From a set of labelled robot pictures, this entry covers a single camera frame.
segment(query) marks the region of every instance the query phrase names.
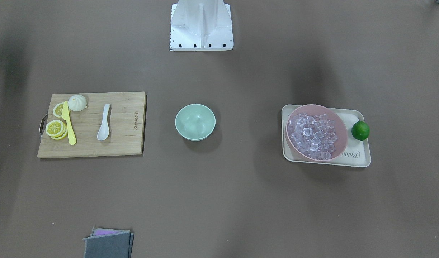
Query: green bowl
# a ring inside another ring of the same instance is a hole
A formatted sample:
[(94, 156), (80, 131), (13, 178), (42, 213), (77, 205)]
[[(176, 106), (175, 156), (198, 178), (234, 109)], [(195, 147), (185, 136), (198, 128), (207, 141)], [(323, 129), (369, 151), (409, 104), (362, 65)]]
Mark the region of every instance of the green bowl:
[(207, 138), (213, 132), (215, 124), (215, 114), (201, 104), (187, 105), (175, 117), (178, 133), (195, 142)]

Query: yellow knife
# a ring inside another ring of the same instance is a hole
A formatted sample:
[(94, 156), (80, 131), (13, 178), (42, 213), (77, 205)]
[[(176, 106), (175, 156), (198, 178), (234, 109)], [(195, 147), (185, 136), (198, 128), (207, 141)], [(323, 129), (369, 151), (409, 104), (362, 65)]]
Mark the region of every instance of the yellow knife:
[(76, 144), (76, 136), (75, 136), (75, 132), (73, 131), (73, 127), (71, 125), (70, 112), (68, 109), (68, 101), (65, 101), (65, 103), (63, 104), (62, 118), (65, 121), (67, 121), (68, 142), (70, 145), (75, 145)]

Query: cutting board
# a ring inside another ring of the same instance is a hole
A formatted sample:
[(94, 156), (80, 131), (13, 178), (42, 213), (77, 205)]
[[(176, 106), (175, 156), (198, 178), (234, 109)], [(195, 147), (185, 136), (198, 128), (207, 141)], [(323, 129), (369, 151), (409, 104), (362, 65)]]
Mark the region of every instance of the cutting board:
[[(146, 93), (110, 92), (110, 93), (72, 93), (53, 94), (46, 124), (56, 118), (52, 113), (55, 105), (67, 101), (72, 95), (83, 95), (87, 108), (82, 111), (70, 111), (71, 123), (77, 143), (69, 145), (68, 137), (61, 140), (50, 138), (46, 131), (39, 144), (39, 158), (62, 157), (98, 157), (139, 155), (143, 151), (143, 133), (145, 125)], [(104, 141), (97, 139), (102, 123), (103, 106), (111, 104), (108, 115), (109, 137)]]

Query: cloth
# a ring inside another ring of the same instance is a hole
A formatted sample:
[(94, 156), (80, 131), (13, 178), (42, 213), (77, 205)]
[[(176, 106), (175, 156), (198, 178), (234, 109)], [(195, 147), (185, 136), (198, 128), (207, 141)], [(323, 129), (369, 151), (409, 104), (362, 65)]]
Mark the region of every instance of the cloth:
[(84, 258), (130, 258), (134, 233), (129, 230), (93, 229), (84, 238)]

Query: tray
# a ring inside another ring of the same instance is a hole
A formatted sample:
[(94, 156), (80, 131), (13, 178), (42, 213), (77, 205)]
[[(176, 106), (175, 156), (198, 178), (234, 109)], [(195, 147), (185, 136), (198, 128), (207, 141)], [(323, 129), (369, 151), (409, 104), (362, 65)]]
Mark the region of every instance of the tray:
[[(52, 109), (57, 103), (67, 101), (75, 94), (53, 94), (46, 123), (59, 119), (52, 114)], [(86, 98), (87, 108), (79, 112), (70, 112), (77, 143), (69, 145), (67, 137), (53, 140), (44, 132), (39, 144), (39, 158), (120, 156), (142, 153), (146, 93), (142, 91), (78, 94)], [(111, 104), (108, 118), (110, 134), (107, 139), (100, 142), (97, 133), (102, 123), (103, 106), (107, 103)]]
[[(365, 168), (371, 164), (371, 153), (369, 151), (368, 139), (361, 142), (355, 139), (352, 134), (349, 134), (349, 137), (347, 139), (347, 147), (344, 150), (344, 153), (342, 153), (341, 155), (339, 155), (339, 157), (332, 161), (305, 161), (301, 160), (300, 157), (293, 155), (293, 152), (295, 152), (295, 150), (292, 150), (288, 145), (287, 139), (285, 137), (285, 128), (287, 127), (287, 122), (290, 114), (300, 106), (301, 105), (286, 105), (282, 108), (282, 152), (283, 156), (288, 161), (359, 168)], [(334, 113), (336, 113), (342, 119), (342, 121), (344, 121), (345, 127), (347, 127), (347, 132), (350, 132), (352, 130), (352, 127), (356, 122), (364, 122), (364, 117), (362, 113), (356, 110), (339, 108), (330, 109), (334, 111)]]

